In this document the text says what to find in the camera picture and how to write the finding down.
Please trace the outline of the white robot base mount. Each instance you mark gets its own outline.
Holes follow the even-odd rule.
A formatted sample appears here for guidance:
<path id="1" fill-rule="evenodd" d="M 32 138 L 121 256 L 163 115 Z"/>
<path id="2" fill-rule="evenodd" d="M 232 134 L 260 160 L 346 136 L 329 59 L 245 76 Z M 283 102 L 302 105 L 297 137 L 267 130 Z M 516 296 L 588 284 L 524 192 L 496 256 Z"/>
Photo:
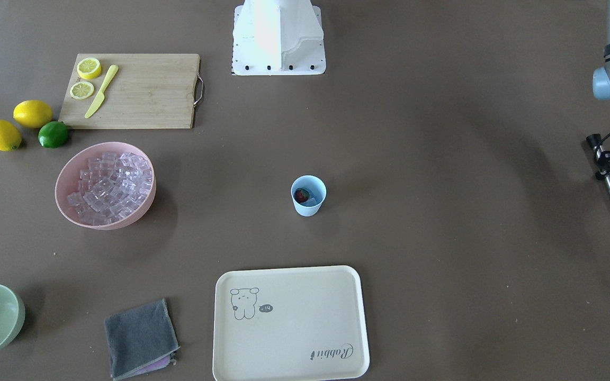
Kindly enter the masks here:
<path id="1" fill-rule="evenodd" d="M 235 7 L 231 73 L 321 75 L 327 68 L 320 7 L 310 1 L 244 1 Z"/>

